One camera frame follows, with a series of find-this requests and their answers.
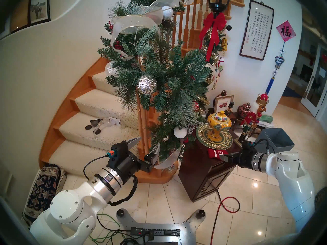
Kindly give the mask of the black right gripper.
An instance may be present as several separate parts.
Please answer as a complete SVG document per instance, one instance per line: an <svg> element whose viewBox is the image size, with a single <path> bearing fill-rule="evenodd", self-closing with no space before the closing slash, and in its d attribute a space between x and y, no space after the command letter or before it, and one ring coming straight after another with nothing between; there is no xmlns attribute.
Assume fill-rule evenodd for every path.
<svg viewBox="0 0 327 245"><path fill-rule="evenodd" d="M221 161L236 164L241 168L253 169L253 157L256 151L240 151L238 153L224 154L219 157Z"/></svg>

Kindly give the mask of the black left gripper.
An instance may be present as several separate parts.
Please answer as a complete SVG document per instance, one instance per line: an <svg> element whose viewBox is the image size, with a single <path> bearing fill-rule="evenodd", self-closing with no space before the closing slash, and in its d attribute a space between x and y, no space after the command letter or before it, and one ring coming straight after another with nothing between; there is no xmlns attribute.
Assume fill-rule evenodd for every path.
<svg viewBox="0 0 327 245"><path fill-rule="evenodd" d="M127 140L128 150L136 146L141 139L142 137L136 137ZM160 144L158 143L149 154L145 155L144 161L138 159L136 156L127 156L125 159L117 161L115 164L115 172L122 180L123 185L140 170L150 173L158 161L159 152Z"/></svg>

